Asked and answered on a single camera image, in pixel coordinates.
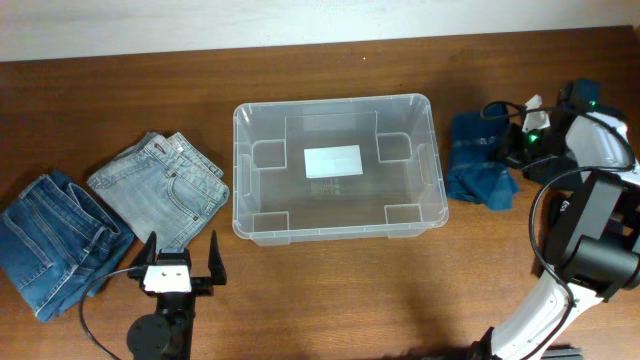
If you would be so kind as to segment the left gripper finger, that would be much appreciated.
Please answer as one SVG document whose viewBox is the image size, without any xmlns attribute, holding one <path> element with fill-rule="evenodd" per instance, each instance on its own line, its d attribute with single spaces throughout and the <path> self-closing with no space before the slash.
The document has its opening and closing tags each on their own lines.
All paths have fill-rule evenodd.
<svg viewBox="0 0 640 360">
<path fill-rule="evenodd" d="M 226 269 L 220 255 L 218 237 L 215 230 L 213 230 L 211 234 L 208 269 L 211 275 L 211 282 L 214 286 L 224 286 L 227 284 Z"/>
<path fill-rule="evenodd" d="M 152 231 L 145 245 L 130 264 L 129 274 L 145 274 L 150 265 L 155 264 L 157 235 Z"/>
</svg>

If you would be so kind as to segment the teal garment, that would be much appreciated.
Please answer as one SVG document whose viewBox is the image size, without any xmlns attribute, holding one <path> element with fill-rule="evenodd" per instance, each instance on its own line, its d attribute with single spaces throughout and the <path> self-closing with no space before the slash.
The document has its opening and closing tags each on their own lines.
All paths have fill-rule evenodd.
<svg viewBox="0 0 640 360">
<path fill-rule="evenodd" d="M 479 112 L 457 114 L 451 124 L 451 150 L 445 179 L 449 198 L 508 211 L 519 187 L 507 166 L 495 159 L 509 121 L 484 120 Z"/>
</svg>

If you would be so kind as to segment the light blue jeans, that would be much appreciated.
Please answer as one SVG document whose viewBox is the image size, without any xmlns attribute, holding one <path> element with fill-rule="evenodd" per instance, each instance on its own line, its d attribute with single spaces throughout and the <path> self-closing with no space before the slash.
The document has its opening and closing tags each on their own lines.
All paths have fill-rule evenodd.
<svg viewBox="0 0 640 360">
<path fill-rule="evenodd" d="M 230 195 L 223 171 L 179 132 L 149 132 L 88 179 L 89 187 L 159 251 L 181 250 Z"/>
</svg>

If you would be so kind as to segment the small black garment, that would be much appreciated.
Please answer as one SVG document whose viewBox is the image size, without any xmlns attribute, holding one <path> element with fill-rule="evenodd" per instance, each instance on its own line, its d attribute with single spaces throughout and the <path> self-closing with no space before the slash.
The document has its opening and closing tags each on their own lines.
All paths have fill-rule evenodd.
<svg viewBox="0 0 640 360">
<path fill-rule="evenodd" d="M 521 171 L 527 179 L 544 184 L 556 175 L 577 167 L 576 160 L 570 156 L 549 156 L 535 160 L 531 164 L 524 166 Z M 579 173 L 575 173 L 556 180 L 551 185 L 551 188 L 562 191 L 576 191 L 582 185 L 582 176 Z"/>
</svg>

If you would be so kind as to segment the large black garment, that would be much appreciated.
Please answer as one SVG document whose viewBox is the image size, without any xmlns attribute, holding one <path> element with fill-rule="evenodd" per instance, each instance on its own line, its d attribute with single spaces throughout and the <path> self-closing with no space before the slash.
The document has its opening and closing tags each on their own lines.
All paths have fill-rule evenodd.
<svg viewBox="0 0 640 360">
<path fill-rule="evenodd" d="M 570 205 L 572 199 L 572 195 L 566 195 L 564 193 L 555 193 L 549 202 L 548 205 L 548 214 L 546 221 L 546 230 L 547 233 L 550 233 L 551 230 L 557 224 L 560 216 L 564 213 L 566 208 Z"/>
</svg>

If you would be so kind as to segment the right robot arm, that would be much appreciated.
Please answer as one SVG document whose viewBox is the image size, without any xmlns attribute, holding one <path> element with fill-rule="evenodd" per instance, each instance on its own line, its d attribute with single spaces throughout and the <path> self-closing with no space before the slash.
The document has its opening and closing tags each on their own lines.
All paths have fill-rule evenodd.
<svg viewBox="0 0 640 360">
<path fill-rule="evenodd" d="M 639 161 L 627 139 L 627 118 L 600 102 L 600 85 L 566 83 L 553 107 L 532 98 L 514 107 L 493 156 L 540 183 L 530 208 L 557 189 L 537 240 L 537 285 L 505 322 L 489 328 L 467 351 L 469 359 L 580 359 L 578 348 L 554 341 L 588 309 L 639 285 Z"/>
</svg>

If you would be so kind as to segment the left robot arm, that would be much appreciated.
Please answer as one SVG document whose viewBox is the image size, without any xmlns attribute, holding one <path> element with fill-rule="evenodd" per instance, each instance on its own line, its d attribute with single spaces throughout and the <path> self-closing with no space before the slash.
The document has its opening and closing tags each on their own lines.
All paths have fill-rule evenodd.
<svg viewBox="0 0 640 360">
<path fill-rule="evenodd" d="M 227 283 L 216 234 L 211 235 L 208 276 L 190 275 L 192 263 L 187 249 L 156 250 L 152 233 L 131 263 L 128 277 L 140 290 L 156 300 L 155 311 L 139 317 L 128 330 L 127 346 L 133 358 L 188 359 L 191 355 L 195 304 L 210 297 L 216 286 Z"/>
</svg>

